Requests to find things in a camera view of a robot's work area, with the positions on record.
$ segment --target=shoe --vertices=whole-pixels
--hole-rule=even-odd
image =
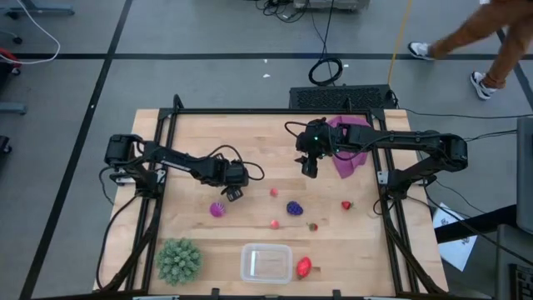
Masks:
[[[433,57],[430,56],[430,44],[426,42],[410,42],[407,45],[407,49],[409,49],[409,52],[414,58],[424,60],[435,60]]]
[[[482,72],[473,72],[470,76],[470,82],[474,86],[477,92],[477,97],[479,97],[481,100],[489,100],[492,96],[492,94],[497,91],[497,88],[490,88],[486,87],[483,82],[481,82],[485,78],[485,74]]]

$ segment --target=spiky green ball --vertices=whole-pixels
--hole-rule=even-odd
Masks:
[[[189,239],[169,239],[156,255],[156,265],[159,279],[164,279],[174,287],[178,283],[189,283],[197,278],[202,267],[202,254]]]

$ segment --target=clear plastic container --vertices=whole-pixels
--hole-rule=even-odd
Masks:
[[[291,248],[275,244],[244,245],[241,279],[254,283],[289,283],[292,279]]]

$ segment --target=purple cloth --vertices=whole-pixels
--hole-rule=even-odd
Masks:
[[[348,116],[338,116],[335,117],[327,122],[334,128],[339,123],[345,123],[345,124],[356,124],[356,125],[363,125],[368,126],[370,125],[363,119],[357,118],[357,117],[348,117]],[[353,155],[349,152],[339,152],[337,153],[338,156],[341,158],[351,158]],[[339,172],[339,175],[341,175],[341,178],[347,178],[350,175],[352,175],[355,171],[357,166],[361,166],[365,164],[366,162],[366,152],[363,152],[361,154],[357,154],[353,159],[349,161],[343,161],[337,157],[333,157],[333,163],[335,163],[335,168]]]

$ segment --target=orange pants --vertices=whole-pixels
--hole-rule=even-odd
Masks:
[[[506,40],[483,83],[488,88],[504,88],[506,77],[524,56],[533,38],[533,2],[492,0],[466,20],[457,31],[433,43],[429,54],[442,58],[452,50],[489,37],[509,25]]]

